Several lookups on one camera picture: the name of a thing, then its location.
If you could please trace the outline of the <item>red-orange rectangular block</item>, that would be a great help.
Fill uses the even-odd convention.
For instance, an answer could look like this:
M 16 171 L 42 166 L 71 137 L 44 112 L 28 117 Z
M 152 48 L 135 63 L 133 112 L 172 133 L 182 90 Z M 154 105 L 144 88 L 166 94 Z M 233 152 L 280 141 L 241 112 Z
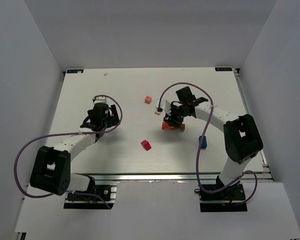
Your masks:
M 169 124 L 167 122 L 162 122 L 162 125 L 161 125 L 161 129 L 162 130 L 174 130 L 174 127 L 173 126 L 169 126 Z

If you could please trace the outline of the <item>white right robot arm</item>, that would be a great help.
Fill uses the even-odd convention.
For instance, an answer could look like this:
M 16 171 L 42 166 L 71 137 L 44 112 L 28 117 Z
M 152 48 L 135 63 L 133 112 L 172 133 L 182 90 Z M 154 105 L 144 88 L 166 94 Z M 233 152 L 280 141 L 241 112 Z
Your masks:
M 237 115 L 219 108 L 209 95 L 195 97 L 192 84 L 176 91 L 178 100 L 169 102 L 162 97 L 156 101 L 156 109 L 164 112 L 163 121 L 169 127 L 180 129 L 185 117 L 194 117 L 206 122 L 204 131 L 212 125 L 224 135 L 227 160 L 216 178 L 215 193 L 236 185 L 247 174 L 247 164 L 264 147 L 254 118 L 250 114 Z

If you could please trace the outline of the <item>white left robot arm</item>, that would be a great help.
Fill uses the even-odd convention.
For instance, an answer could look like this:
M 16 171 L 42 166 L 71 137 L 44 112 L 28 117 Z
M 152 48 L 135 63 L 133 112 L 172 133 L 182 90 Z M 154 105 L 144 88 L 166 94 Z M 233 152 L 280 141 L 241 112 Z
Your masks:
M 54 146 L 44 145 L 39 148 L 30 176 L 31 187 L 58 196 L 65 192 L 95 193 L 93 177 L 71 173 L 71 162 L 95 144 L 106 129 L 119 124 L 120 119 L 114 104 L 95 103 L 87 113 L 80 128 L 92 130 L 93 134 L 79 133 Z

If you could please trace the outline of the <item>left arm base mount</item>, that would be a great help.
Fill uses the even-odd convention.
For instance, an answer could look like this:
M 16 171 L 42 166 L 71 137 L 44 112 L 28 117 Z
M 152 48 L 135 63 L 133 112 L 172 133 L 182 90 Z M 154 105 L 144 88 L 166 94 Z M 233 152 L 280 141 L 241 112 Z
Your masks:
M 89 176 L 87 190 L 67 192 L 63 208 L 66 210 L 111 210 L 114 206 L 118 181 L 99 180 Z

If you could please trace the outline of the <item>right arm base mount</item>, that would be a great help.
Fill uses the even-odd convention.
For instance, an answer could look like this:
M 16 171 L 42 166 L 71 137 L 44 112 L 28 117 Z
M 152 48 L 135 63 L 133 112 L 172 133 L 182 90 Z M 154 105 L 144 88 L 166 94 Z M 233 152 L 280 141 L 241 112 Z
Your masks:
M 247 204 L 243 185 L 231 187 L 218 193 L 209 194 L 197 188 L 195 194 L 199 195 L 199 205 L 201 213 L 231 213 L 247 212 Z

